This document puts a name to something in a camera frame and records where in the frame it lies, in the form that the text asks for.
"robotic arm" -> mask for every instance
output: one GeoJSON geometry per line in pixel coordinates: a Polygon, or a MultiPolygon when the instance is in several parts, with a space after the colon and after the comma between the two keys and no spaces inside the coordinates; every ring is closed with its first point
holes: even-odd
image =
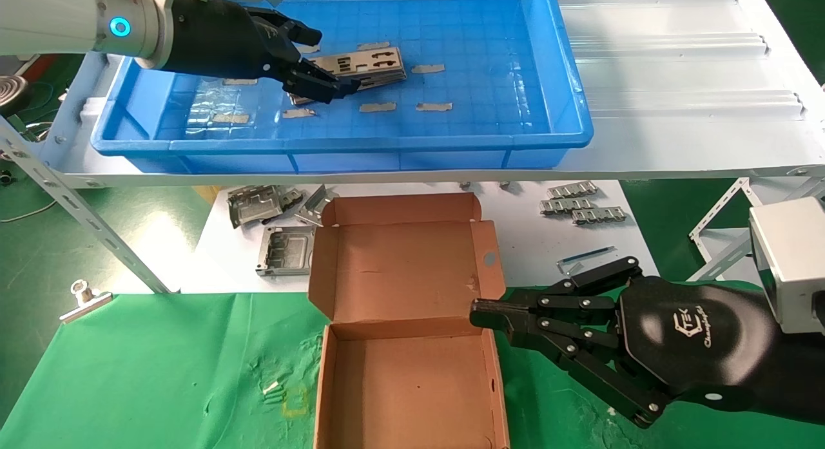
{"type": "Polygon", "coordinates": [[[755,207],[751,232],[766,293],[666,282],[622,258],[475,300],[469,319],[541,352],[640,428],[675,400],[825,425],[825,211],[813,197],[755,207]]]}
{"type": "MultiPolygon", "coordinates": [[[[268,0],[276,5],[281,0],[268,0]]],[[[227,79],[270,77],[331,102],[358,89],[301,57],[321,32],[280,12],[228,0],[0,0],[3,53],[133,56],[145,68],[227,79]]]]}

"box lid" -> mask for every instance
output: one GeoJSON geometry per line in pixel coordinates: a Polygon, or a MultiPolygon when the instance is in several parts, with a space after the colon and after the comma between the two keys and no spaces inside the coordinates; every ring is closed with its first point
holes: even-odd
{"type": "Polygon", "coordinates": [[[472,193],[338,197],[315,234],[309,300],[334,323],[466,318],[505,290],[472,193]]]}

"cardboard box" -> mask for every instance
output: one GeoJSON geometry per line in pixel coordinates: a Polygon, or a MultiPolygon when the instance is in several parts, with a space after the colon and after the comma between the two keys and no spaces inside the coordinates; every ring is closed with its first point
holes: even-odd
{"type": "Polygon", "coordinates": [[[496,344],[468,320],[505,290],[474,194],[336,198],[321,219],[315,449],[508,447],[496,344]]]}

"blue led ring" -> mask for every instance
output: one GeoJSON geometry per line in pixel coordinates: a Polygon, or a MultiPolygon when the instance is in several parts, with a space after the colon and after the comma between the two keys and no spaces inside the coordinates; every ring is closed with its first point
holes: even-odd
{"type": "Polygon", "coordinates": [[[132,32],[132,25],[123,17],[113,17],[109,21],[109,30],[114,36],[127,36],[132,32]]]}

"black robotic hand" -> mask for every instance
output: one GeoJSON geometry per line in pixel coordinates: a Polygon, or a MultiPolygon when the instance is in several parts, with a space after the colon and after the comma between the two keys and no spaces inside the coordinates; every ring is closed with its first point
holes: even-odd
{"type": "Polygon", "coordinates": [[[541,352],[640,428],[673,400],[825,425],[825,337],[783,334],[761,292],[678,285],[622,258],[475,300],[469,319],[541,352]],[[599,296],[624,285],[618,305],[599,296]]]}
{"type": "Polygon", "coordinates": [[[301,57],[293,42],[313,46],[319,30],[280,12],[244,8],[227,0],[174,0],[174,32],[160,70],[227,79],[270,77],[284,90],[319,102],[356,93],[360,82],[342,82],[301,57]]]}

